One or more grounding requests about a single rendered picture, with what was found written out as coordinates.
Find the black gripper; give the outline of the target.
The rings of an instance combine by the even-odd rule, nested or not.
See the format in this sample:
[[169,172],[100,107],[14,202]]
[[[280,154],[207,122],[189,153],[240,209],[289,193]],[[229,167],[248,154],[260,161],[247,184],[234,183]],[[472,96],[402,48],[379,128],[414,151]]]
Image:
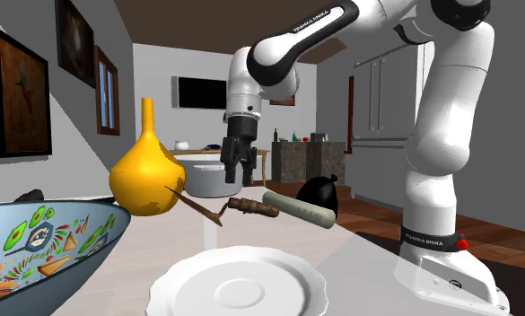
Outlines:
[[236,165],[240,160],[239,150],[245,151],[241,157],[243,169],[242,182],[252,182],[252,172],[257,168],[257,148],[251,143],[258,136],[258,121],[247,116],[230,116],[227,119],[227,135],[223,139],[220,162],[224,164],[225,182],[236,180]]

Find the grey round pot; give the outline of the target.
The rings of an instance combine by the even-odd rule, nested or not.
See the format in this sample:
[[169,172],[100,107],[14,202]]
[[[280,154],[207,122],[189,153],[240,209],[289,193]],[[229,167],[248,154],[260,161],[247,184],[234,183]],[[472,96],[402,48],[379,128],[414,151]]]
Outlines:
[[182,154],[175,158],[186,173],[185,190],[196,198],[225,198],[238,194],[242,189],[243,169],[236,165],[235,181],[225,182],[225,165],[219,154]]

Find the rusty brown trowel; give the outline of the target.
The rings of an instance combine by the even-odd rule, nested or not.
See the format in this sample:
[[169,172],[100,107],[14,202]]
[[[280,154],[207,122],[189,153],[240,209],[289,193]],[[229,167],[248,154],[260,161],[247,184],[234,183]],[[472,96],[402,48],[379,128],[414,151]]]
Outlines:
[[166,189],[178,197],[179,200],[184,204],[196,210],[199,214],[203,215],[205,218],[219,226],[223,226],[221,217],[228,208],[238,210],[243,214],[263,215],[271,218],[277,217],[279,215],[279,209],[274,206],[270,206],[252,199],[236,197],[230,197],[223,205],[222,209],[218,213],[215,213],[199,205],[197,202],[189,199],[188,197],[184,197],[179,192],[170,189],[169,187],[166,187]]

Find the dark stone counter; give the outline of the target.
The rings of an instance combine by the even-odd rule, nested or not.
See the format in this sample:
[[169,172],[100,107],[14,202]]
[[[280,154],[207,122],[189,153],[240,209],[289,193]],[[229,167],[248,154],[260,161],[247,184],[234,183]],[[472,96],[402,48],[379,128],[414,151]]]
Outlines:
[[345,150],[345,142],[278,140],[271,147],[271,179],[279,183],[301,183],[334,174],[337,183],[344,185]]

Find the grey-green cylinder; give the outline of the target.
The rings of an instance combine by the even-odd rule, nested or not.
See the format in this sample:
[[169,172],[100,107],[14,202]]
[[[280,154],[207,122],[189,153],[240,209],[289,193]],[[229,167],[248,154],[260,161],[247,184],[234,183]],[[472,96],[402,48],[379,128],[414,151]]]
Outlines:
[[331,228],[337,219],[332,210],[296,198],[284,196],[271,190],[264,193],[262,202],[277,208],[280,212],[284,212],[325,229]]

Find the black round vase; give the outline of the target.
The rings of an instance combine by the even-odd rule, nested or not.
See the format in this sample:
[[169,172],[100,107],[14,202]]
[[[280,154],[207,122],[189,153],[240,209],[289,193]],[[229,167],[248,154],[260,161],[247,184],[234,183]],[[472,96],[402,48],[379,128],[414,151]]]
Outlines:
[[337,215],[338,200],[335,183],[337,175],[318,176],[307,180],[297,193],[296,199],[327,208]]

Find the yellow long-necked vase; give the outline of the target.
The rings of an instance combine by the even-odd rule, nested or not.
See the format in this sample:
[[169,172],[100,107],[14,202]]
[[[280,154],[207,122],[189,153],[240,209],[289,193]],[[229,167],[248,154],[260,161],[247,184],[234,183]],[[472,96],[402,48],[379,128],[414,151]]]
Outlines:
[[153,100],[143,98],[141,135],[109,172],[113,197],[131,215],[160,215],[176,205],[185,181],[184,167],[155,134]]

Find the white scalloped plate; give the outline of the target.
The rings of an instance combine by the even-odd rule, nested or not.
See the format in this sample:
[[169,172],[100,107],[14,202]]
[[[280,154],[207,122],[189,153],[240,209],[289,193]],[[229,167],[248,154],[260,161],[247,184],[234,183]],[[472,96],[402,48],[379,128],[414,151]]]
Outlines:
[[327,282],[282,250],[232,246],[183,259],[154,281],[146,316],[323,316]]

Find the brown-framed window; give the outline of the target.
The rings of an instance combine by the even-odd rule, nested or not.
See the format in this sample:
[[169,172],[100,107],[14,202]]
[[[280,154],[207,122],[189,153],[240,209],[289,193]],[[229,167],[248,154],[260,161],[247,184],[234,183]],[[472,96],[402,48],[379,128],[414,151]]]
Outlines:
[[97,133],[119,136],[118,70],[97,45],[94,63]]

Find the grey refrigerator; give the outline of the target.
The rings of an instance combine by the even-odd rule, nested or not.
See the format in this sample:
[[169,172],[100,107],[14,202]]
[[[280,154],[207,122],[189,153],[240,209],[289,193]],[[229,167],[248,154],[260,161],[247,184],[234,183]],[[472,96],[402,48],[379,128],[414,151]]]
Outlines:
[[352,155],[346,181],[366,200],[402,206],[416,113],[417,47],[405,46],[354,70]]

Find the dark grey lump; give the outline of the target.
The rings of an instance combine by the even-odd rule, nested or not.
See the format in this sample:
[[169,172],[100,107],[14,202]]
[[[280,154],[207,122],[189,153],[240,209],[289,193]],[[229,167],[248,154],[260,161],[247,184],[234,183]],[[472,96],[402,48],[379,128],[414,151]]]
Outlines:
[[31,202],[44,201],[43,192],[40,189],[33,189],[27,193],[23,193],[15,199],[15,202]]

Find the blue patterned bowl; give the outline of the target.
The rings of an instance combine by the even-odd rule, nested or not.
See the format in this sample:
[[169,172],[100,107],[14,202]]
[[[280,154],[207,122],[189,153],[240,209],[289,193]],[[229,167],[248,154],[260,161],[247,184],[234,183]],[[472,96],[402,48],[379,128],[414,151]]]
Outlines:
[[131,215],[114,203],[0,203],[0,316],[52,316],[103,263]]

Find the black wall television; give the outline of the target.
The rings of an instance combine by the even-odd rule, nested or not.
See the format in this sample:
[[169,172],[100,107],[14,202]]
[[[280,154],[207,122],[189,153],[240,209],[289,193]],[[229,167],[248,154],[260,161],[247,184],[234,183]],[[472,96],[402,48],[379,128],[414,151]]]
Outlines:
[[224,80],[173,76],[172,107],[177,109],[224,110],[227,82]]

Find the dark wall picture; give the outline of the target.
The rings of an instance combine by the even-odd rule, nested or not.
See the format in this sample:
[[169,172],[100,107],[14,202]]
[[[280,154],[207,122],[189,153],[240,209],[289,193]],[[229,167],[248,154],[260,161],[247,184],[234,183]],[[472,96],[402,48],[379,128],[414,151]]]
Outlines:
[[95,88],[94,32],[71,0],[55,0],[58,65]]

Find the black-framed brown wall picture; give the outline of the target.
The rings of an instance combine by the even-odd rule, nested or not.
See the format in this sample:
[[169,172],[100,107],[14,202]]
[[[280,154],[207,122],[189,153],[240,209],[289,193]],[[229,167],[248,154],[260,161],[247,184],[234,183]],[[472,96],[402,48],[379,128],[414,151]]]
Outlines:
[[0,30],[0,158],[51,154],[48,61]]

